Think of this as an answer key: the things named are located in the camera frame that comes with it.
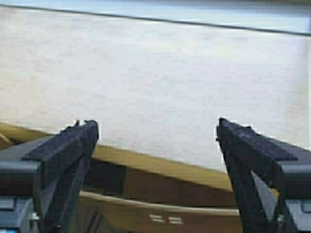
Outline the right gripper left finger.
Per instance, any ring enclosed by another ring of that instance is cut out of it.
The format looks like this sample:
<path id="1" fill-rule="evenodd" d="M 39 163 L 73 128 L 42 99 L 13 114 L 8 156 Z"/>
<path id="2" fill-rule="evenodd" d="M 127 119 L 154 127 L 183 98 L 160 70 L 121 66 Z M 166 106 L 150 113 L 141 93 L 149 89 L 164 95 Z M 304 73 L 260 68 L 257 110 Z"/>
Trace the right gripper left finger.
<path id="1" fill-rule="evenodd" d="M 86 120 L 1 150 L 1 232 L 68 232 L 98 138 L 98 123 Z"/>

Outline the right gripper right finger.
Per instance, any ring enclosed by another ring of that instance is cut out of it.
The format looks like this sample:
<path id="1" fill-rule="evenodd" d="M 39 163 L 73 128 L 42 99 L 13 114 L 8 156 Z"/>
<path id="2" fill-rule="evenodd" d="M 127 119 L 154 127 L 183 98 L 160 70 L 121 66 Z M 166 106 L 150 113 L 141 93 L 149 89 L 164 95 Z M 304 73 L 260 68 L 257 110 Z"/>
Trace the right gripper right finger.
<path id="1" fill-rule="evenodd" d="M 223 117 L 216 133 L 243 232 L 310 232 L 311 152 Z"/>

